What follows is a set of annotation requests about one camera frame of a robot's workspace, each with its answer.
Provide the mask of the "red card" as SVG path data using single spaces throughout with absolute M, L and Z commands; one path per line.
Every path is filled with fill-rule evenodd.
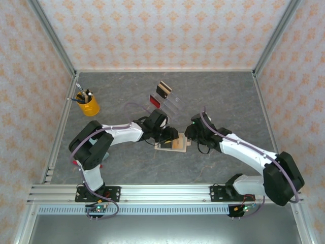
M 160 108 L 160 106 L 161 106 L 161 103 L 160 103 L 160 101 L 157 99 L 157 98 L 155 98 L 153 95 L 150 95 L 150 97 L 149 97 L 149 101 L 157 108 L 157 109 L 159 109 Z

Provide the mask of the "clear acrylic card stand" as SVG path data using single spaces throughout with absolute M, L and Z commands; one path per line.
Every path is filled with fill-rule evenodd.
M 159 109 L 163 111 L 169 119 L 176 119 L 180 116 L 185 104 L 172 92 L 166 99 L 160 97 L 156 92 L 151 93 L 151 95 L 160 101 L 161 106 Z

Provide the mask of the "plain black card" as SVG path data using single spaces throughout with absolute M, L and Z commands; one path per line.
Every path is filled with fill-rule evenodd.
M 159 85 L 156 87 L 156 93 L 163 99 L 166 99 L 168 96 L 168 94 L 164 91 L 164 89 L 161 88 Z

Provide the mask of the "gold VIP card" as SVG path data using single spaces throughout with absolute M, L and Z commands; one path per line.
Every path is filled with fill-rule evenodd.
M 170 94 L 171 93 L 171 91 L 172 91 L 172 89 L 167 85 L 167 84 L 165 84 L 163 81 L 160 81 L 159 82 L 159 87 L 161 88 L 161 89 L 163 89 L 164 91 L 165 91 L 165 93 L 166 94 Z

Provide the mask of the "teal rectangular block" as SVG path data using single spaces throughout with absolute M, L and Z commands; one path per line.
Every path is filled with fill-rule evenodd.
M 92 139 L 92 138 L 89 139 L 89 142 L 92 145 L 95 145 L 97 143 L 97 141 L 98 141 L 97 139 Z M 109 157 L 109 153 L 106 152 L 105 155 L 104 155 L 104 157 L 103 157 L 103 159 L 102 159 L 102 161 L 106 160 L 108 157 Z

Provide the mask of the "yellow pen cup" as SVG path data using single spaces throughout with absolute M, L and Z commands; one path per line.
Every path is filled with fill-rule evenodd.
M 88 103 L 82 103 L 82 102 L 77 102 L 78 106 L 84 113 L 84 115 L 90 117 L 90 116 L 95 116 L 99 113 L 100 111 L 100 106 L 92 92 L 89 92 L 91 94 L 91 98 L 88 100 Z

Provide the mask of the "grey metal shelf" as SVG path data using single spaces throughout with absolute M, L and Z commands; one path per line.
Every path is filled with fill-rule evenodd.
M 226 216 L 38 216 L 29 244 L 302 244 L 295 221 Z

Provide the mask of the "small green circuit board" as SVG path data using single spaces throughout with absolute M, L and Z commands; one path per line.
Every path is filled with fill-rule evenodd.
M 86 211 L 88 212 L 105 212 L 108 207 L 108 203 L 96 202 L 85 205 Z
M 240 204 L 235 204 L 234 205 L 234 211 L 235 212 L 248 212 L 248 211 L 250 211 L 251 209 L 253 209 L 255 207 L 256 207 L 256 203 L 253 203 L 253 202 L 248 202 L 248 203 L 242 202 Z

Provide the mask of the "aluminium table end rail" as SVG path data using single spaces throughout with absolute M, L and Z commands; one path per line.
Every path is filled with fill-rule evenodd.
M 76 73 L 131 73 L 131 72 L 250 72 L 252 69 L 78 69 Z

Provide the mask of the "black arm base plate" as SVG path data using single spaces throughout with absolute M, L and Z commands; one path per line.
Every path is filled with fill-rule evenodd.
M 233 187 L 212 185 L 210 186 L 210 198 L 212 202 L 242 202 L 255 201 L 254 195 L 244 196 L 239 194 Z
M 76 187 L 75 202 L 97 202 L 99 200 L 104 201 L 100 197 L 92 194 L 84 185 L 78 185 Z M 119 202 L 121 187 L 119 186 L 102 186 L 95 193 L 111 199 L 115 202 Z

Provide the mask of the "aluminium table side rail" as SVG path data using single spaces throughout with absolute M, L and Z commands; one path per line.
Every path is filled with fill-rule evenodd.
M 251 72 L 251 74 L 252 74 L 253 82 L 254 82 L 254 85 L 255 85 L 255 88 L 256 88 L 256 91 L 257 91 L 257 95 L 258 95 L 258 98 L 259 98 L 259 102 L 260 102 L 261 107 L 262 107 L 263 115 L 264 115 L 264 118 L 265 118 L 265 121 L 266 121 L 266 124 L 267 124 L 267 128 L 268 128 L 268 131 L 269 131 L 269 135 L 270 135 L 270 138 L 271 138 L 271 142 L 272 142 L 274 152 L 279 153 L 280 151 L 279 151 L 278 145 L 276 143 L 276 139 L 275 139 L 274 132 L 273 132 L 271 122 L 270 122 L 270 118 L 268 116 L 266 104 L 264 102 L 263 95 L 262 95 L 262 92 L 261 92 L 261 88 L 260 88 L 259 83 L 258 83 L 257 75 L 254 73 L 254 70 Z
M 70 111 L 70 107 L 71 107 L 71 102 L 68 101 L 68 97 L 70 97 L 71 95 L 74 94 L 77 81 L 78 81 L 78 76 L 73 75 L 71 78 L 70 86 L 69 86 L 67 93 L 65 95 L 63 108 L 61 111 L 59 123 L 57 125 L 55 137 L 54 137 L 52 146 L 50 148 L 50 152 L 49 152 L 48 158 L 46 160 L 46 163 L 45 163 L 45 166 L 44 166 L 44 169 L 42 172 L 42 176 L 40 179 L 40 184 L 42 184 L 42 185 L 46 182 L 51 181 L 51 180 L 46 180 L 47 173 L 49 170 L 53 170 L 55 168 L 57 156 L 58 156 L 60 145 L 61 145 L 61 140 L 62 140 L 62 137 L 64 134 L 64 130 L 66 127 L 66 123 L 67 123 L 67 119 L 68 119 L 69 111 Z

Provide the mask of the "aluminium corner post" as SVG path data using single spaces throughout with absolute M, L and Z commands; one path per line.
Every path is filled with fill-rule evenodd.
M 294 16 L 301 1 L 302 0 L 290 0 L 275 30 L 273 31 L 265 49 L 263 50 L 255 68 L 252 70 L 252 75 L 254 78 L 258 77 L 259 73 L 261 73 L 266 62 L 270 58 L 274 48 L 276 47 L 278 41 L 280 40 L 283 32 L 285 31 L 286 27 Z
M 40 24 L 51 41 L 54 49 L 57 51 L 61 61 L 63 62 L 67 71 L 74 77 L 77 73 L 74 65 L 72 64 L 68 54 L 66 53 L 58 35 L 56 34 L 52 24 L 50 23 L 43 7 L 41 6 L 39 0 L 27 0 L 31 9 L 34 11 L 36 17 L 40 21 Z

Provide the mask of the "aluminium frame leg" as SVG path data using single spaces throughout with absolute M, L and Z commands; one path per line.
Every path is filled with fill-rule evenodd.
M 39 205 L 27 205 L 16 233 L 14 244 L 29 244 L 38 215 Z
M 290 204 L 301 244 L 317 244 L 305 204 Z

